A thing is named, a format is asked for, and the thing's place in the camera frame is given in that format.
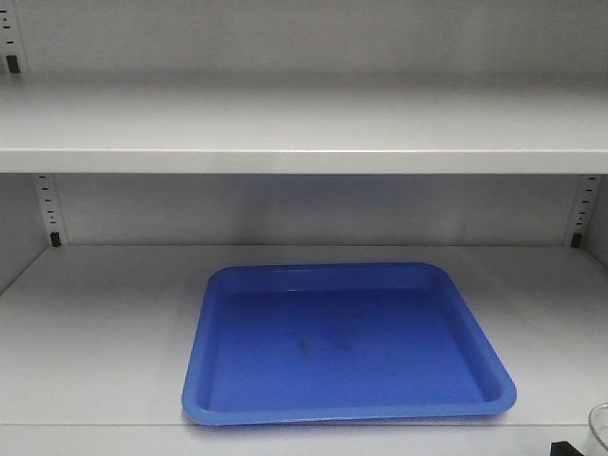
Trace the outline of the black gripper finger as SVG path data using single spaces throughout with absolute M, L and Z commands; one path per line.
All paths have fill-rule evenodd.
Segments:
M 568 441 L 552 442 L 550 456 L 584 456 Z

